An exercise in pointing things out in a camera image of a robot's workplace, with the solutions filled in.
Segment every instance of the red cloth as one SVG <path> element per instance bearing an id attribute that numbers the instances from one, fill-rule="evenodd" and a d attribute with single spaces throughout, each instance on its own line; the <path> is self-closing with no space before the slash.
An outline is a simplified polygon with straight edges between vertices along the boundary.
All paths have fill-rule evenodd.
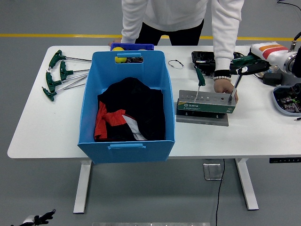
<path id="1" fill-rule="evenodd" d="M 106 139 L 108 138 L 107 128 L 105 123 L 109 123 L 110 126 L 119 126 L 126 124 L 126 120 L 122 117 L 125 115 L 125 110 L 118 110 L 113 113 L 108 113 L 104 103 L 99 101 L 99 110 L 96 116 L 96 128 L 94 132 L 94 139 Z"/>

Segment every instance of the table leg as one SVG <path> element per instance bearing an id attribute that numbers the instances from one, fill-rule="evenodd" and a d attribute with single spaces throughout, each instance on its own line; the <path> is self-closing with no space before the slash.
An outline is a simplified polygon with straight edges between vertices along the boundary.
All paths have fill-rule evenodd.
<path id="1" fill-rule="evenodd" d="M 83 214 L 85 212 L 89 177 L 92 161 L 80 161 L 80 175 L 79 175 L 79 184 L 77 187 L 75 204 L 73 213 L 75 214 Z"/>
<path id="2" fill-rule="evenodd" d="M 244 190 L 245 200 L 246 200 L 246 205 L 248 207 L 248 210 L 258 210 L 257 200 L 256 200 L 255 193 L 253 190 L 249 171 L 246 166 L 247 160 L 248 160 L 247 158 L 235 159 L 235 162 L 237 165 L 240 182 L 241 182 L 241 185 Z"/>

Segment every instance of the black cloth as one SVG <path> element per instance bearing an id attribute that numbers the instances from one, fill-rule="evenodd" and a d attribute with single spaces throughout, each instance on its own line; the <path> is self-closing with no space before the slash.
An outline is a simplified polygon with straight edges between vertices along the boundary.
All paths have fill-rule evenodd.
<path id="1" fill-rule="evenodd" d="M 165 32 L 157 30 L 153 27 L 142 24 L 139 37 L 136 39 L 136 44 L 153 44 L 158 45 L 162 35 L 168 35 L 172 46 L 197 46 L 204 25 L 202 23 L 190 29 L 178 30 L 175 32 Z"/>
<path id="2" fill-rule="evenodd" d="M 165 115 L 161 90 L 151 89 L 137 78 L 125 78 L 111 84 L 98 95 L 108 113 L 120 109 L 137 121 L 138 129 L 147 140 L 165 140 Z M 135 140 L 127 124 L 110 126 L 106 123 L 108 140 Z"/>

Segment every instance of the clothing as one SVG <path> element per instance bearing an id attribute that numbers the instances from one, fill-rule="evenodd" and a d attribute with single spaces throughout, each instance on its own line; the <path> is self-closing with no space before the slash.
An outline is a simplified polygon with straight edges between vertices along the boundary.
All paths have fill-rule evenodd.
<path id="1" fill-rule="evenodd" d="M 173 46 L 197 46 L 203 25 L 204 20 L 197 27 L 178 30 L 175 32 L 165 32 L 142 23 L 139 37 L 136 39 L 135 43 L 153 44 L 154 46 L 156 46 L 160 41 L 162 35 L 168 35 Z"/>
<path id="2" fill-rule="evenodd" d="M 129 77 L 111 84 L 97 98 L 95 141 L 165 140 L 161 90 Z"/>
<path id="3" fill-rule="evenodd" d="M 134 43 L 142 22 L 162 31 L 200 25 L 208 0 L 122 0 L 122 43 Z M 212 0 L 215 70 L 229 70 L 241 21 L 244 0 Z"/>

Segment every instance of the black pants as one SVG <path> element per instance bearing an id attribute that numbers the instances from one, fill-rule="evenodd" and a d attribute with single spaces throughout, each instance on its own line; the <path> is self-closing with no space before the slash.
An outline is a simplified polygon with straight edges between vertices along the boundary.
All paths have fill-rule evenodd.
<path id="1" fill-rule="evenodd" d="M 136 39 L 135 43 L 153 44 L 156 46 L 162 35 L 168 35 L 172 46 L 197 46 L 203 25 L 204 20 L 197 27 L 178 30 L 175 32 L 165 32 L 152 28 L 143 23 L 139 37 Z"/>

